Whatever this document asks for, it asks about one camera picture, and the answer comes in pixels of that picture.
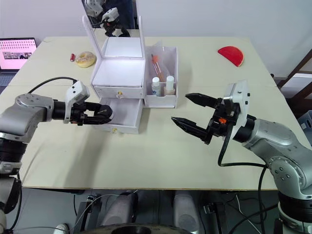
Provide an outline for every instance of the laptop screen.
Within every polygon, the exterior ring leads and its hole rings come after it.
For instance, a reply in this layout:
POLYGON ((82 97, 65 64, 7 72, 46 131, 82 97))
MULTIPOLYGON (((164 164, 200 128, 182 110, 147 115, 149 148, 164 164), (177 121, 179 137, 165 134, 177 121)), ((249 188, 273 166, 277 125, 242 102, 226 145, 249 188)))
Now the laptop screen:
POLYGON ((19 70, 36 48, 34 38, 0 39, 0 68, 19 70))

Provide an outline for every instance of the metal stand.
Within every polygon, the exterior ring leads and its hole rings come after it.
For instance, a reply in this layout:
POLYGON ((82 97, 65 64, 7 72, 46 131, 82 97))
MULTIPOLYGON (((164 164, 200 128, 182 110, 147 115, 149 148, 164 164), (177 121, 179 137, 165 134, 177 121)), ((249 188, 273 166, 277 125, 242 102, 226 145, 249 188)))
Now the metal stand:
POLYGON ((204 206, 204 211, 207 215, 215 216, 219 234, 227 234, 229 232, 225 205, 223 202, 209 203, 207 206, 204 206))
MULTIPOLYGON (((88 196, 86 202, 81 202, 80 203, 75 223, 80 218, 80 216, 83 214, 84 210, 97 197, 99 197, 99 195, 97 195, 97 196, 91 196, 90 195, 90 196, 88 196)), ((85 230, 95 229, 97 227, 98 215, 99 215, 99 213, 101 211, 101 207, 102 207, 102 203, 101 203, 100 199, 98 199, 83 214, 83 217, 79 220, 79 222, 77 223, 77 225, 74 228, 74 233, 80 233, 80 232, 85 231, 85 230), (87 221, 88 216, 89 216, 88 225, 87 225, 87 229, 85 229, 86 221, 87 221)))

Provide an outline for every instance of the gray bin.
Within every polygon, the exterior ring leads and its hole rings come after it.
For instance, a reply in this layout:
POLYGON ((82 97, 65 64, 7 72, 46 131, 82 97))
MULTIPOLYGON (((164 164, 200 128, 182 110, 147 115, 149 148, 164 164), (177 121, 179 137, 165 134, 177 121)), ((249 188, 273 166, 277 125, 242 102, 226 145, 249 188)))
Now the gray bin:
POLYGON ((312 110, 306 112, 303 116, 298 119, 300 126, 307 136, 308 141, 312 145, 312 110))

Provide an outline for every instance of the white table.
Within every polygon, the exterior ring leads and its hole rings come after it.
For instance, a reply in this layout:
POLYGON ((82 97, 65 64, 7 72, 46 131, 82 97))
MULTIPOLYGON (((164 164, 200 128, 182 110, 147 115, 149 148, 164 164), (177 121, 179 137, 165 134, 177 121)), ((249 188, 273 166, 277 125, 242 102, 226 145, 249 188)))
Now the white table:
MULTIPOLYGON (((105 36, 97 32, 103 42, 105 36)), ((40 123, 22 159, 24 187, 36 188, 131 188, 256 190, 260 168, 217 165, 222 139, 209 146, 186 134, 170 119, 185 117, 206 128, 213 109, 203 108, 184 95, 199 92, 222 97, 228 83, 247 79, 251 92, 249 114, 285 124, 299 141, 310 147, 295 117, 248 39, 239 38, 146 38, 146 45, 161 40, 179 52, 179 102, 177 109, 144 109, 139 135, 111 134, 91 126, 40 123), (245 55, 237 68, 217 53, 234 45, 245 55)), ((93 51, 87 37, 46 38, 0 95, 0 111, 14 98, 53 77, 69 76, 90 84, 93 66, 79 68, 70 54, 93 51)), ((50 82, 35 93, 63 100, 68 80, 50 82)), ((89 101, 98 101, 94 93, 89 101)), ((231 141, 224 162, 261 162, 241 144, 231 141)), ((275 189, 266 172, 263 189, 275 189)))

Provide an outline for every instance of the black cable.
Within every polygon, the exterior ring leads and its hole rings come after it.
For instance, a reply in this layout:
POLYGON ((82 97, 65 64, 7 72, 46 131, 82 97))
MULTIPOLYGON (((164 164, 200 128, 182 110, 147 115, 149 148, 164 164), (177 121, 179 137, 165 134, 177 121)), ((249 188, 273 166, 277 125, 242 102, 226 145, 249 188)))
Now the black cable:
POLYGON ((263 213, 263 212, 265 212, 265 211, 272 210, 272 209, 274 209, 274 208, 276 208, 276 207, 277 207, 277 204, 275 204, 275 205, 273 205, 273 206, 270 206, 270 207, 268 207, 268 208, 265 208, 265 209, 263 209, 262 211, 258 211, 258 212, 256 212, 256 213, 253 213, 253 214, 247 216, 246 218, 244 218, 244 219, 242 219, 241 221, 239 221, 239 222, 229 231, 229 234, 233 234, 234 231, 236 230, 236 228, 237 228, 239 225, 241 225, 243 222, 247 221, 247 220, 250 219, 251 217, 254 217, 254 216, 256 216, 256 215, 259 215, 259 214, 261 214, 261 213, 263 213))
POLYGON ((303 229, 303 234, 305 234, 306 230, 304 230, 304 222, 302 222, 302 229, 303 229))
MULTIPOLYGON (((236 210, 238 213, 240 213, 243 217, 247 217, 247 215, 242 214, 242 213, 239 211, 239 209, 238 209, 236 206, 232 205, 231 203, 226 203, 226 205, 232 207, 234 210, 236 210)), ((249 219, 249 221, 250 221, 251 223, 253 223, 253 224, 261 224, 261 221, 258 222, 258 221, 254 221, 254 220, 252 220, 252 219, 249 219)))
POLYGON ((19 206, 18 206, 18 210, 17 210, 16 216, 15 216, 14 223, 11 226, 11 228, 9 229, 10 231, 13 231, 13 229, 15 228, 15 226, 16 226, 16 224, 18 222, 18 219, 19 219, 19 216, 20 216, 21 200, 22 200, 22 191, 21 191, 21 186, 20 186, 20 190, 19 190, 19 206))
MULTIPOLYGON (((258 184, 258 199, 259 199, 259 210, 262 211, 262 199, 261 199, 261 185, 262 185, 262 180, 264 173, 266 171, 267 167, 264 167, 262 169, 260 178, 259 178, 259 184, 258 184)), ((260 213, 260 221, 261 221, 261 232, 262 234, 265 234, 265 227, 264 227, 264 218, 263 218, 263 213, 260 213)))
POLYGON ((101 24, 105 23, 105 21, 101 21, 99 23, 95 23, 95 24, 92 24, 91 26, 94 27, 94 26, 100 26, 101 24))
POLYGON ((39 85, 37 85, 35 88, 33 88, 32 90, 30 90, 28 93, 31 94, 33 91, 35 91, 36 89, 38 89, 39 87, 43 86, 44 84, 54 81, 56 79, 69 79, 73 81, 73 84, 75 84, 77 82, 76 79, 70 78, 70 77, 55 77, 55 78, 51 78, 51 79, 47 79, 46 81, 40 83, 39 85))
MULTIPOLYGON (((238 195, 238 194, 239 194, 239 193, 235 193, 234 198, 232 198, 232 199, 230 199, 230 200, 228 200, 228 201, 226 201, 225 199, 223 199, 223 197, 221 197, 221 199, 223 200, 224 204, 226 204, 226 205, 232 207, 234 210, 236 210, 238 213, 240 213, 243 217, 247 217, 245 214, 242 214, 242 213, 239 211, 239 209, 238 209, 235 205, 232 205, 232 204, 230 203, 230 202, 232 202, 232 201, 236 198, 236 195, 238 195)), ((253 221, 253 220, 251 220, 251 219, 249 219, 249 221, 250 221, 251 223, 253 223, 253 224, 261 224, 261 221, 257 222, 257 221, 253 221)))
MULTIPOLYGON (((259 202, 259 199, 256 197, 239 198, 239 194, 237 196, 238 196, 238 199, 241 201, 256 200, 257 202, 259 202)), ((266 220, 266 218, 267 218, 267 213, 265 212, 263 220, 266 220)))
POLYGON ((229 202, 231 202, 231 201, 234 201, 236 195, 237 195, 237 193, 234 194, 234 197, 233 197, 232 199, 230 199, 230 200, 228 200, 228 201, 224 201, 224 202, 225 202, 225 203, 229 203, 229 202))
POLYGON ((77 210, 76 210, 76 194, 74 194, 74 211, 75 211, 75 215, 77 217, 77 210))
POLYGON ((266 165, 259 164, 259 163, 251 163, 251 162, 232 162, 232 163, 222 163, 226 148, 228 147, 228 144, 231 139, 231 133, 233 129, 233 123, 229 123, 228 130, 224 139, 224 143, 222 145, 219 158, 218 158, 218 165, 220 167, 231 167, 231 166, 255 166, 255 167, 266 167, 266 165))

